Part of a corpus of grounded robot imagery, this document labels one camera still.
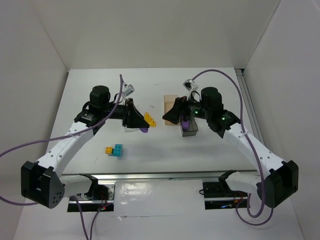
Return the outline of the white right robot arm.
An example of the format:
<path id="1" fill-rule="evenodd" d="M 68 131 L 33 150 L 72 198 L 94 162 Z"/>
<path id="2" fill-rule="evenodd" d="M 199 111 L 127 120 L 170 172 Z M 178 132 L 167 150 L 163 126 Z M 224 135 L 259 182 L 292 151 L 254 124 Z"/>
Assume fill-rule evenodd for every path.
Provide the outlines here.
<path id="1" fill-rule="evenodd" d="M 224 108 L 222 95 L 215 87 L 201 91 L 200 101 L 177 97 L 163 120 L 178 124 L 182 120 L 206 120 L 208 127 L 245 156 L 259 172 L 258 177 L 230 170 L 219 181 L 231 191 L 257 194 L 269 208 L 275 208 L 298 190 L 299 167 L 272 153 L 242 126 L 241 119 Z"/>

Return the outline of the yellow lego piece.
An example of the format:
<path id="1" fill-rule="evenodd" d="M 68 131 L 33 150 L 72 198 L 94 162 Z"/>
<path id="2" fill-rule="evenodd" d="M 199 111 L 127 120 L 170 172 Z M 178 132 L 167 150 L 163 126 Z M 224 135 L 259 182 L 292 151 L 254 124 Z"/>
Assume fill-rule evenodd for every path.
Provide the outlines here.
<path id="1" fill-rule="evenodd" d="M 155 128 L 157 126 L 156 121 L 151 117 L 148 112 L 144 113 L 144 120 L 149 124 L 151 128 Z"/>

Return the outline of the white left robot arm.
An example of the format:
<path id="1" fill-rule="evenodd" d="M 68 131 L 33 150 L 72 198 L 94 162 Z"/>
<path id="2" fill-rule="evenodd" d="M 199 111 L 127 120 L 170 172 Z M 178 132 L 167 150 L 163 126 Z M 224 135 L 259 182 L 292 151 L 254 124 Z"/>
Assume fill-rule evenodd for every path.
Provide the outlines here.
<path id="1" fill-rule="evenodd" d="M 136 109 L 129 97 L 135 90 L 132 85 L 123 85 L 118 98 L 111 101 L 109 88 L 97 85 L 89 94 L 81 112 L 75 117 L 63 139 L 35 162 L 26 161 L 21 167 L 21 194 L 49 209 L 55 208 L 63 198 L 78 194 L 87 199 L 105 200 L 108 189 L 98 179 L 87 173 L 64 176 L 66 166 L 91 140 L 108 119 L 121 120 L 128 129 L 147 132 L 150 125 Z"/>

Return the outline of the purple lego brick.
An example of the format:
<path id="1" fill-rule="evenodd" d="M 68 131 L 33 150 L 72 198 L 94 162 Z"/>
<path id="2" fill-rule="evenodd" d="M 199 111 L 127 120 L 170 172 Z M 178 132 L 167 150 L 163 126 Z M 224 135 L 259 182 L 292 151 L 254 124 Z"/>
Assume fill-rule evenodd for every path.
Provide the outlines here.
<path id="1" fill-rule="evenodd" d="M 149 128 L 140 128 L 139 129 L 142 133 L 148 133 L 149 132 Z"/>

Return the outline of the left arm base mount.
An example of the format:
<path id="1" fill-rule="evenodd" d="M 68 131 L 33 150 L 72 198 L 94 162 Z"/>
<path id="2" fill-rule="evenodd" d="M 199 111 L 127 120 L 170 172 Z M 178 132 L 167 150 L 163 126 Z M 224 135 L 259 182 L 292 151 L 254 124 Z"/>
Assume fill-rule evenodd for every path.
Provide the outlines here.
<path id="1" fill-rule="evenodd" d="M 75 195 L 75 199 L 84 213 L 97 212 L 98 209 L 102 209 L 103 212 L 114 211 L 116 182 L 102 181 L 99 185 L 103 187 L 93 197 L 88 198 L 84 193 Z"/>

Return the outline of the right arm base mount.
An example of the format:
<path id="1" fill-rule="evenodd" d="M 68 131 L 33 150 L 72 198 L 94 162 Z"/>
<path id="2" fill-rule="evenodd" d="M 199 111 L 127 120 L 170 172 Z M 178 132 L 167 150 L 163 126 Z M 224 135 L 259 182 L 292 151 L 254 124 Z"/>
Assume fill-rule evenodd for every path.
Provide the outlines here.
<path id="1" fill-rule="evenodd" d="M 199 194 L 204 197 L 206 210 L 235 209 L 247 207 L 248 195 L 241 191 L 223 190 L 218 182 L 203 182 Z"/>

